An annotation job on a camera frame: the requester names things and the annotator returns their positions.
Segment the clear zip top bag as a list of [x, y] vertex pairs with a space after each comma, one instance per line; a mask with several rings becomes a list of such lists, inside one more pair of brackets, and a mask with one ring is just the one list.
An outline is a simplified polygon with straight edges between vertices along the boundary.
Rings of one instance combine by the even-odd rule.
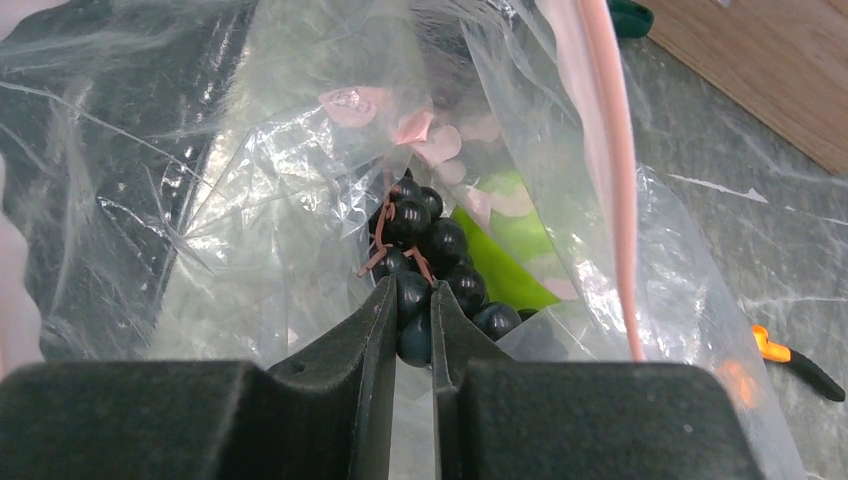
[[[488, 338], [519, 362], [701, 368], [759, 479], [803, 478], [751, 327], [636, 157], [604, 1], [3, 2], [1, 385], [57, 362], [269, 369], [398, 287], [359, 272], [406, 171], [451, 214], [508, 170], [577, 298]], [[404, 363], [397, 313], [384, 479], [439, 479], [432, 339]]]

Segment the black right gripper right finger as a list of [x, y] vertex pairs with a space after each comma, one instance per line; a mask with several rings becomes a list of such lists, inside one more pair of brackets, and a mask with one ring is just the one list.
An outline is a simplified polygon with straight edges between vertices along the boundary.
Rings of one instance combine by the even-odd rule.
[[730, 398], [675, 363], [519, 362], [431, 297], [439, 479], [759, 479]]

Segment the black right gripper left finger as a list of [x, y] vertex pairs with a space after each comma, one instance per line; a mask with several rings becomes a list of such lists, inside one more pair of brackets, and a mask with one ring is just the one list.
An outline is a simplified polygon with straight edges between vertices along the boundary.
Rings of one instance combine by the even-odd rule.
[[397, 288], [269, 369], [57, 362], [1, 385], [5, 479], [384, 479]]

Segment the black fake grape bunch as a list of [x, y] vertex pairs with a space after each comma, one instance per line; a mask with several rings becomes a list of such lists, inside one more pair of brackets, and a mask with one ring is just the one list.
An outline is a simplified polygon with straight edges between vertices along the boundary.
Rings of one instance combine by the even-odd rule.
[[445, 212], [432, 187], [406, 171], [368, 220], [368, 259], [360, 275], [396, 278], [397, 354], [416, 368], [431, 363], [430, 298], [444, 281], [462, 314], [493, 341], [556, 298], [463, 210]]

